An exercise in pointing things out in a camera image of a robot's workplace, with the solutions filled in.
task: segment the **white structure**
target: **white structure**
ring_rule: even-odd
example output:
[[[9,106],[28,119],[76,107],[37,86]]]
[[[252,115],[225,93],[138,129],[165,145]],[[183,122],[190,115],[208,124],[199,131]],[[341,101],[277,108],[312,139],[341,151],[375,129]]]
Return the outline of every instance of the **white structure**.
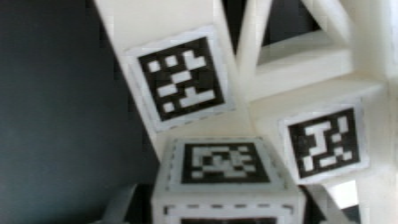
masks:
[[[272,0],[248,0],[236,58],[218,0],[96,3],[158,157],[174,138],[261,135],[296,183],[353,181],[362,223],[396,223],[394,0],[305,0],[323,30],[263,49]]]
[[[305,198],[268,151],[261,138],[170,142],[153,193],[154,223],[300,223]]]

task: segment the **black and white square pattern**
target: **black and white square pattern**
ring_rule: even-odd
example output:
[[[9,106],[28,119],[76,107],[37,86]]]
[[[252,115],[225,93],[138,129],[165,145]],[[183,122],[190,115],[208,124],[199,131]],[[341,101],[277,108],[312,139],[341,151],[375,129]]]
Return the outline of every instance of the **black and white square pattern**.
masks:
[[[224,103],[206,37],[140,56],[138,61],[161,121]]]
[[[183,219],[181,224],[277,224],[277,218]]]
[[[288,128],[300,177],[359,162],[353,108]]]
[[[291,118],[284,126],[284,141],[295,161],[298,180],[311,179],[318,175],[332,177],[336,173],[341,174],[364,165],[359,105],[307,115]]]
[[[284,189],[261,138],[179,139],[169,186],[177,191]]]
[[[131,81],[156,131],[232,109],[216,41],[215,28],[206,26],[128,51]]]
[[[268,183],[254,143],[186,144],[183,183]]]

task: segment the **black square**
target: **black square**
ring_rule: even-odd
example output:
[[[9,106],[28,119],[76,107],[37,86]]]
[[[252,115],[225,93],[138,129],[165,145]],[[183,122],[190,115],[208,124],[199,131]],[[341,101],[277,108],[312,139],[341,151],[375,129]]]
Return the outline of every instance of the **black square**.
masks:
[[[160,120],[224,104],[208,38],[138,57]]]
[[[254,143],[184,144],[181,183],[268,183]]]
[[[300,178],[359,163],[353,108],[288,127]]]
[[[234,219],[183,219],[181,224],[277,224],[277,218],[234,218]]]

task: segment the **dark background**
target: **dark background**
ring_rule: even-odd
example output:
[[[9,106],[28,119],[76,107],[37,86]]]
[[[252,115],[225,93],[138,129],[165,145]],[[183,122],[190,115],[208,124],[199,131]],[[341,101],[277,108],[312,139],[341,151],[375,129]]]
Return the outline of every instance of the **dark background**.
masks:
[[[245,1],[225,1],[232,42]],[[264,44],[316,29],[277,1]],[[0,223],[87,223],[158,162],[90,1],[0,0]]]

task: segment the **white frame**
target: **white frame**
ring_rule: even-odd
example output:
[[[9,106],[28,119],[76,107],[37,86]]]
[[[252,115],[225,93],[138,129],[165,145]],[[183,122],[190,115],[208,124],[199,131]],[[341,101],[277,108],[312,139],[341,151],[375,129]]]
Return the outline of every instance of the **white frame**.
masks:
[[[266,176],[270,178],[270,183],[247,183],[247,184],[181,184],[181,172],[183,172],[183,152],[184,152],[184,144],[188,143],[254,143],[257,156],[263,163],[263,168],[266,172]],[[277,167],[272,165],[272,158],[266,154],[266,146],[263,143],[261,138],[192,138],[192,139],[179,139],[174,143],[174,156],[170,160],[170,167],[169,170],[170,178],[169,178],[169,189],[177,192],[252,192],[256,190],[266,191],[280,191],[286,189],[284,183],[286,180],[279,176]]]
[[[359,163],[350,164],[344,167],[339,167],[337,169],[327,171],[325,173],[314,174],[312,176],[300,178],[288,126],[311,120],[311,119],[316,119],[318,117],[321,117],[328,114],[334,114],[341,110],[352,109],[352,108],[353,108],[353,115],[355,115]],[[368,150],[366,150],[366,145],[368,145],[368,143],[366,143],[366,127],[364,127],[360,99],[353,99],[353,100],[339,102],[339,103],[334,102],[327,107],[316,108],[314,111],[312,112],[307,111],[279,120],[279,132],[282,135],[284,155],[288,155],[288,165],[289,165],[288,169],[291,171],[291,176],[293,176],[295,182],[298,184],[314,184],[314,183],[321,182],[325,179],[334,178],[336,176],[364,169],[369,166],[369,157],[368,157]]]
[[[270,216],[277,219],[277,224],[293,224],[289,209],[282,206],[270,206],[259,208],[256,205],[247,205],[245,208],[215,209],[209,206],[199,208],[174,208],[169,209],[170,214],[165,216],[167,224],[181,224],[183,218],[259,218]]]
[[[261,48],[272,1],[247,1],[236,54],[247,102],[343,76],[353,71],[350,49],[353,22],[339,0],[302,0],[325,35],[334,41],[334,44],[321,44],[321,47],[312,49],[311,43],[325,42],[325,35],[320,32],[304,34]],[[282,53],[284,57],[277,61],[257,64],[261,53],[270,52],[272,49],[280,49],[277,51],[282,52],[284,45],[296,45],[298,48],[305,47],[307,51],[293,55]]]
[[[211,108],[202,109],[200,111],[183,115],[181,117],[172,118],[167,121],[160,120],[156,105],[151,97],[149,86],[145,82],[144,72],[138,64],[138,57],[161,51],[163,49],[170,48],[172,46],[186,43],[188,41],[195,40],[197,38],[206,37],[208,44],[209,44],[209,51],[213,56],[213,65],[216,70],[216,78],[220,83],[220,91],[224,95],[224,104],[216,105]],[[133,47],[126,51],[126,58],[128,58],[128,65],[129,65],[129,75],[133,76],[131,82],[133,86],[133,94],[142,96],[142,104],[144,110],[140,112],[142,116],[149,114],[149,123],[151,128],[156,132],[167,131],[176,126],[184,125],[192,121],[202,119],[204,117],[231,111],[234,109],[234,102],[231,97],[231,90],[229,90],[229,78],[227,78],[227,69],[224,63],[224,55],[218,45],[218,38],[216,38],[216,29],[213,25],[206,25],[200,28],[179,33],[177,35],[167,37],[165,39],[153,41],[151,43],[144,44],[142,46]]]

